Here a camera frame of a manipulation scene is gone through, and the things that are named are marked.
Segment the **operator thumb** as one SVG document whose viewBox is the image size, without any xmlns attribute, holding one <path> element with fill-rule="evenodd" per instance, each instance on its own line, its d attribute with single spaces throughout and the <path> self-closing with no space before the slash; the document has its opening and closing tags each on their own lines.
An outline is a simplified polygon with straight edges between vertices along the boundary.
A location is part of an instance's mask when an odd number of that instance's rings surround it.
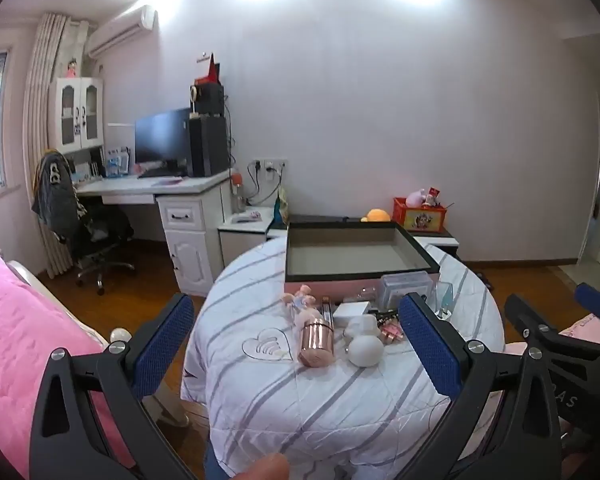
<svg viewBox="0 0 600 480">
<path fill-rule="evenodd" d="M 290 466 L 283 454 L 270 454 L 257 460 L 247 470 L 236 474 L 234 480 L 288 480 Z"/>
</svg>

